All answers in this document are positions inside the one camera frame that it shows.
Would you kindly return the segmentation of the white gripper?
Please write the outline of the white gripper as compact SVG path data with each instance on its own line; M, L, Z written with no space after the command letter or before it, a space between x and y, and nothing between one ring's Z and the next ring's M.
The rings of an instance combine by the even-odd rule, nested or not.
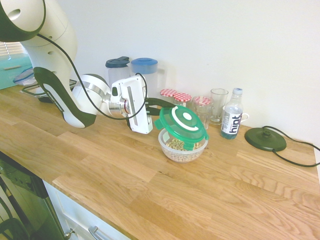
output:
M161 108L173 108L174 104L163 99L147 97L147 90L142 76L131 76L117 81L121 97L128 102L125 110L130 129L140 134L149 134L153 129L151 116L159 116Z

